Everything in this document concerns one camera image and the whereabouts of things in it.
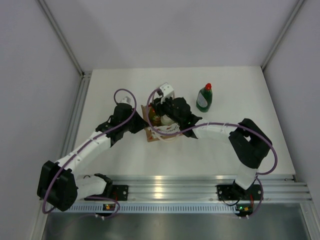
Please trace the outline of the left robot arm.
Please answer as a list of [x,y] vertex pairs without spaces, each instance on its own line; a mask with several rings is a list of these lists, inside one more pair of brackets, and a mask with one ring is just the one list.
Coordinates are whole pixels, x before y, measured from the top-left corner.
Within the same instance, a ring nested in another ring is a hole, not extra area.
[[136,134],[147,125],[131,105],[117,104],[113,115],[98,125],[84,143],[56,162],[47,161],[42,166],[37,195],[44,204],[49,203],[62,212],[88,197],[109,199],[114,193],[113,181],[101,173],[83,176],[85,168],[126,132]]

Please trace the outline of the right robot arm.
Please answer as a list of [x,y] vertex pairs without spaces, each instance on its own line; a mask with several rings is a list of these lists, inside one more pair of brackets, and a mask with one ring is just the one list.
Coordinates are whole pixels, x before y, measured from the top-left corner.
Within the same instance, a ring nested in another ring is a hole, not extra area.
[[[271,140],[249,118],[238,124],[208,122],[191,112],[191,107],[183,97],[158,97],[149,105],[159,116],[168,116],[179,126],[179,134],[194,139],[227,140],[240,160],[237,176],[229,189],[229,194],[242,200],[251,193],[257,175],[268,175],[278,164],[278,156]],[[269,151],[274,154],[271,170],[258,172]]]

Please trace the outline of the green dish soap bottle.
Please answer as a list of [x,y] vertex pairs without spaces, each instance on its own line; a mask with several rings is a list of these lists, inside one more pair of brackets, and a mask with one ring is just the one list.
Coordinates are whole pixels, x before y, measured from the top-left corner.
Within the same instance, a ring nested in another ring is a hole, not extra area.
[[203,113],[209,111],[213,101],[213,92],[211,83],[207,83],[198,92],[196,107]]

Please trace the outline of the watermelon print canvas bag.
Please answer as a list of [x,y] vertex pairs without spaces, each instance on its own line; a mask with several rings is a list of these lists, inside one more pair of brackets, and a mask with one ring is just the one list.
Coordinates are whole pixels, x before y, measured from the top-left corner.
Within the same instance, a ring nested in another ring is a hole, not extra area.
[[179,126],[176,123],[172,123],[170,125],[161,125],[161,126],[155,126],[152,125],[158,132],[161,132],[163,134],[172,134],[172,135],[163,135],[159,134],[158,132],[154,131],[149,125],[144,128],[144,131],[146,133],[146,140],[147,142],[155,142],[155,141],[162,141],[165,143],[172,143],[175,141],[178,137],[182,136],[182,134],[178,134]]

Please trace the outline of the yellow dish soap bottle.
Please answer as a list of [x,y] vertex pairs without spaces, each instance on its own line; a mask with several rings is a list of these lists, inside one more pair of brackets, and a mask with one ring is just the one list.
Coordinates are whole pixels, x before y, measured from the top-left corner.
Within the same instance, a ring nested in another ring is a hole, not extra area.
[[152,107],[149,108],[148,117],[152,126],[159,127],[162,125],[161,116],[156,114],[155,110]]

